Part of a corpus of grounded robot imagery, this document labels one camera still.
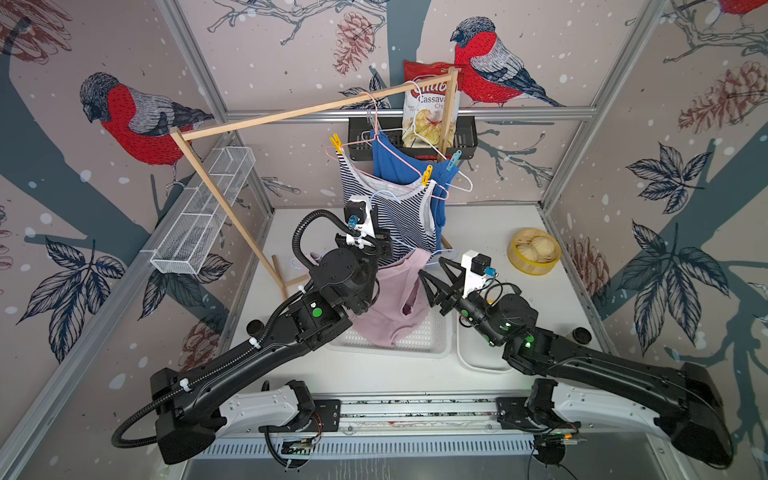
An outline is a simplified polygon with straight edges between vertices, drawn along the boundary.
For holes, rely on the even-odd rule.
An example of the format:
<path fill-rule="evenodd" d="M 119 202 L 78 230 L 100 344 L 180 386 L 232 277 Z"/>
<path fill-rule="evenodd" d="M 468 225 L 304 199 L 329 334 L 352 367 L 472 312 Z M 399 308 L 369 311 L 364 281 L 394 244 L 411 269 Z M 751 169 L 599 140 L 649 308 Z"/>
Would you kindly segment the pink tank top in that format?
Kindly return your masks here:
<path fill-rule="evenodd" d="M 361 316 L 352 315 L 345 333 L 357 333 L 370 344 L 394 348 L 426 318 L 430 305 L 419 277 L 429 253 L 416 249 L 377 272 L 383 293 Z"/>

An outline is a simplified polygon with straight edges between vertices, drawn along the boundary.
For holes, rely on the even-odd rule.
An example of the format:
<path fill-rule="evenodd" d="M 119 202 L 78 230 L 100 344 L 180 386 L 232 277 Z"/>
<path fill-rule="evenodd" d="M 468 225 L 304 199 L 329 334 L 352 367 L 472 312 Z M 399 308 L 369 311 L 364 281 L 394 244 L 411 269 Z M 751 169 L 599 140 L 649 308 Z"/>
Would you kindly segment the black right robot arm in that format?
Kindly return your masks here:
<path fill-rule="evenodd" d="M 431 306 L 456 312 L 462 325 L 477 331 L 502 358 L 526 375 L 573 380 L 634 401 L 656 413 L 655 426 L 682 453 L 713 468 L 727 468 L 734 447 L 723 405 L 707 370 L 685 363 L 679 369 L 644 365 L 573 342 L 536 325 L 538 313 L 514 287 L 490 302 L 498 286 L 487 272 L 489 257 L 479 254 L 467 267 L 441 259 L 448 279 L 422 270 L 420 280 Z"/>

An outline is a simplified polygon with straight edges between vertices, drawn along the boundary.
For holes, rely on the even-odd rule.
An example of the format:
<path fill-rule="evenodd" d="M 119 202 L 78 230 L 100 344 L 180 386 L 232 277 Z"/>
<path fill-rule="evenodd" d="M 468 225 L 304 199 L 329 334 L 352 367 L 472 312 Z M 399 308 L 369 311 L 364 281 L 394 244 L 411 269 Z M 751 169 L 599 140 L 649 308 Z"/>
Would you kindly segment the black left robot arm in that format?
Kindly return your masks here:
<path fill-rule="evenodd" d="M 301 240 L 320 218 L 338 229 L 336 248 L 318 262 L 306 257 Z M 284 300 L 255 335 L 214 360 L 186 372 L 163 368 L 152 375 L 151 402 L 128 417 L 111 437 L 119 449 L 155 444 L 165 463 L 181 463 L 206 450 L 227 423 L 221 406 L 277 367 L 319 349 L 373 306 L 381 290 L 378 262 L 391 248 L 388 230 L 375 213 L 359 219 L 351 208 L 339 218 L 319 209 L 297 225 L 295 257 L 308 269 L 308 284 Z"/>

